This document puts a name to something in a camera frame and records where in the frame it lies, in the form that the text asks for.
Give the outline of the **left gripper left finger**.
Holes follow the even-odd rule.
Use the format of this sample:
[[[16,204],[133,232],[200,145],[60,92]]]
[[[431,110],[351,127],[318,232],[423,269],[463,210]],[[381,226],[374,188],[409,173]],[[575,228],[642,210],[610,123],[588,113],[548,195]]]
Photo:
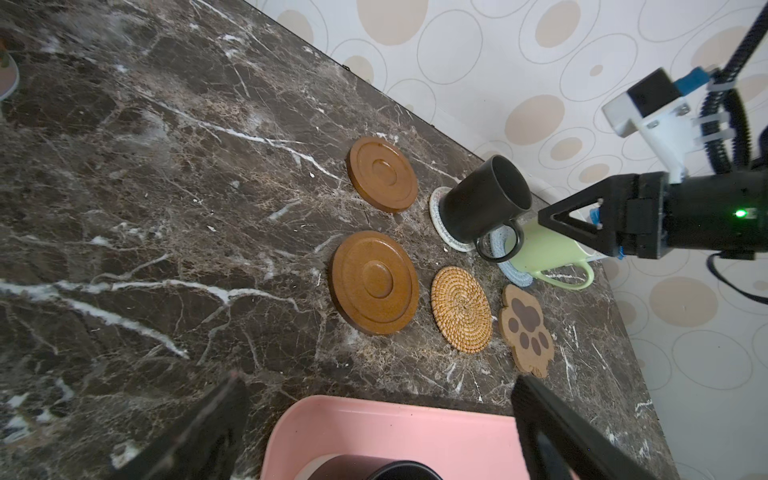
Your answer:
[[[115,479],[228,479],[243,449],[249,394],[229,375],[137,456]]]

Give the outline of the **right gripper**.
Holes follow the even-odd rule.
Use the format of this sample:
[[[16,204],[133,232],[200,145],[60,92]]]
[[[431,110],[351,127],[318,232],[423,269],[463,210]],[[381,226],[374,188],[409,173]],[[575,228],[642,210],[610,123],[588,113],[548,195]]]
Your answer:
[[[659,259],[673,249],[745,257],[767,251],[765,170],[690,177],[678,184],[653,172],[640,175],[637,187],[627,201],[627,176],[610,176],[540,210],[538,223],[608,257]]]

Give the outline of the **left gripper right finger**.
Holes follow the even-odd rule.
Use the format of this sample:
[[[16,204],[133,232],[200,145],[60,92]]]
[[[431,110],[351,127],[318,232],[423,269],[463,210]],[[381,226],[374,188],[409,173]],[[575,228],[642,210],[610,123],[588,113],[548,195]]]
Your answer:
[[[530,478],[654,478],[537,377],[521,375],[517,378],[511,393],[511,404]]]

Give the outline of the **green mug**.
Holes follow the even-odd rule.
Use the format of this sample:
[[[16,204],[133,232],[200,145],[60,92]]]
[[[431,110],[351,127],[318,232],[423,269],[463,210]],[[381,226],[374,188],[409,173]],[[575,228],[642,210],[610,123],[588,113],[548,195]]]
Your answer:
[[[593,283],[595,274],[588,262],[590,253],[579,242],[541,226],[536,219],[523,224],[522,232],[522,248],[510,259],[518,270],[566,290],[583,290]],[[565,266],[582,269],[586,279],[580,284],[573,284],[544,274],[545,271]]]

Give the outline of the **black mug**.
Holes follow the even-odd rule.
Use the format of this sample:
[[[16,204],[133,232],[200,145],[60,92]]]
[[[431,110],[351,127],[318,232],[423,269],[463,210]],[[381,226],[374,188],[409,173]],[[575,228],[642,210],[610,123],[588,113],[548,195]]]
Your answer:
[[[363,455],[338,455],[312,467],[306,474],[311,480],[441,480],[429,466],[413,460],[394,460]]]
[[[485,161],[438,204],[447,233],[461,243],[472,243],[481,258],[494,263],[506,262],[522,249],[524,232],[518,219],[531,207],[532,193],[523,174],[501,155]],[[517,240],[510,251],[493,257],[480,243],[501,226],[511,228]]]

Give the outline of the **paw-shaped wooden coaster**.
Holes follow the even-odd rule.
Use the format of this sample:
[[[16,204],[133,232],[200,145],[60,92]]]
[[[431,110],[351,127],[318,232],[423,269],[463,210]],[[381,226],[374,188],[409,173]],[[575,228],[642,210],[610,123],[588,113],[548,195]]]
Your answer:
[[[509,284],[502,292],[498,321],[500,333],[511,349],[516,367],[523,373],[546,378],[555,351],[539,301]]]

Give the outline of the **blue-grey woven coaster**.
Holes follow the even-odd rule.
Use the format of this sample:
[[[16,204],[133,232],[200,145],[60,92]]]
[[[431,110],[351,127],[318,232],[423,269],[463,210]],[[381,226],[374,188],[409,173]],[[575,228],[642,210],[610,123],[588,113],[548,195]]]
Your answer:
[[[501,257],[517,243],[517,234],[507,226],[500,226],[492,231],[489,236],[490,249],[493,257]],[[510,260],[498,263],[498,267],[506,278],[520,288],[527,288],[533,284],[533,277],[527,272],[522,272],[514,267]]]

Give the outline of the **rattan coaster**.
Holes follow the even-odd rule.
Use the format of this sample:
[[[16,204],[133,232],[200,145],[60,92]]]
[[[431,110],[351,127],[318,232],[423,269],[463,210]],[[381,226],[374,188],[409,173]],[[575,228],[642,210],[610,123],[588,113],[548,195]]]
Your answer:
[[[492,314],[479,282],[468,271],[447,266],[431,285],[431,308],[436,324],[450,345],[464,353],[478,353],[490,343]]]

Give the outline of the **white woven coaster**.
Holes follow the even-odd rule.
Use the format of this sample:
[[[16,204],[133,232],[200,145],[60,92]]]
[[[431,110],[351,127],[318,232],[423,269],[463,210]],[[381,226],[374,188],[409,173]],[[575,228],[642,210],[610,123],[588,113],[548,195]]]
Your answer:
[[[458,240],[456,240],[447,230],[445,227],[441,214],[440,214],[440,201],[443,199],[443,197],[451,191],[451,188],[448,186],[440,186],[436,188],[430,195],[429,198],[429,213],[430,218],[432,221],[432,224],[437,231],[438,235],[441,237],[441,239],[452,249],[467,253],[471,252],[475,249],[475,246],[473,243],[463,243]]]

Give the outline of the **dark wooden coaster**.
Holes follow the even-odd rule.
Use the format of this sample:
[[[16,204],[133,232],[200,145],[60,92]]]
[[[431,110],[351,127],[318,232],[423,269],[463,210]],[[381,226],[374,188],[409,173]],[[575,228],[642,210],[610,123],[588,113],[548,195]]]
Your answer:
[[[379,210],[403,212],[418,196],[418,180],[409,160],[381,138],[359,138],[350,148],[346,164],[358,194]]]

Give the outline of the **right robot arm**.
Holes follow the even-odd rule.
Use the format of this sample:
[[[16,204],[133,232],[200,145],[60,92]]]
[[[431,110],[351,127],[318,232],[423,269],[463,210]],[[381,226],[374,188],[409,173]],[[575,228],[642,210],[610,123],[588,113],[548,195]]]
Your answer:
[[[541,226],[607,256],[672,249],[752,260],[767,249],[767,162],[751,153],[737,79],[767,34],[760,11],[722,68],[676,80],[659,68],[607,102],[622,137],[638,134],[664,168],[607,177],[538,214]]]

